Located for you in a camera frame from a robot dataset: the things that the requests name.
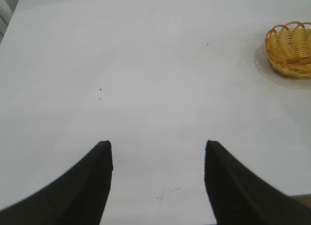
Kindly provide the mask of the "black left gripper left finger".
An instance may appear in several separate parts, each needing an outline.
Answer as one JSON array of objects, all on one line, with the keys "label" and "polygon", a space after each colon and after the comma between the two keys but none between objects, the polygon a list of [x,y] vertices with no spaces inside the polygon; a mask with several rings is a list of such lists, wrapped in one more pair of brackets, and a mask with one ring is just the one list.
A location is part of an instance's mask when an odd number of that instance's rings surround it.
[{"label": "black left gripper left finger", "polygon": [[100,141],[80,161],[31,196],[1,210],[2,225],[98,225],[109,196],[111,143]]}]

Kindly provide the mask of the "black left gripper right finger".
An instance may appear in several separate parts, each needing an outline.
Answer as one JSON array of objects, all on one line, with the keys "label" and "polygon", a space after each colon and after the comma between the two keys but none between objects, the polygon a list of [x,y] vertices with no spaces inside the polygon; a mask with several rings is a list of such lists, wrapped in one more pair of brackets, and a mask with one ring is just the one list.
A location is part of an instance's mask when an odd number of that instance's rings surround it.
[{"label": "black left gripper right finger", "polygon": [[219,225],[309,225],[311,209],[270,186],[221,143],[208,140],[205,187]]}]

